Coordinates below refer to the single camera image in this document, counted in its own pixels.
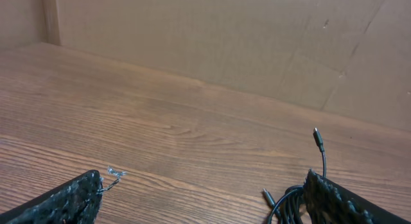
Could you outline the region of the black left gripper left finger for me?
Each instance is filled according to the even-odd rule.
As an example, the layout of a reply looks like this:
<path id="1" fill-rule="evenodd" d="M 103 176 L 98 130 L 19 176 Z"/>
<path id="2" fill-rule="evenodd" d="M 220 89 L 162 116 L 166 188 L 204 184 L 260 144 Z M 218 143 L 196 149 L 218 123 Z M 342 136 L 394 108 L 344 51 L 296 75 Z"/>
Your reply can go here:
<path id="1" fill-rule="evenodd" d="M 100 172 L 89 170 L 1 214 L 1 223 L 94 223 L 102 201 Z"/>

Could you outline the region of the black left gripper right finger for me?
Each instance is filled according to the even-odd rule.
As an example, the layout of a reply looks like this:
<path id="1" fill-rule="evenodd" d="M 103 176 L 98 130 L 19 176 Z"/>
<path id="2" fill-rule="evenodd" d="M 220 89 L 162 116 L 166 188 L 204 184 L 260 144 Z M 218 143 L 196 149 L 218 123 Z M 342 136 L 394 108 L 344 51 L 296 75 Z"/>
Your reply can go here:
<path id="1" fill-rule="evenodd" d="M 312 223 L 410 224 L 312 170 L 303 185 L 303 198 Z"/>

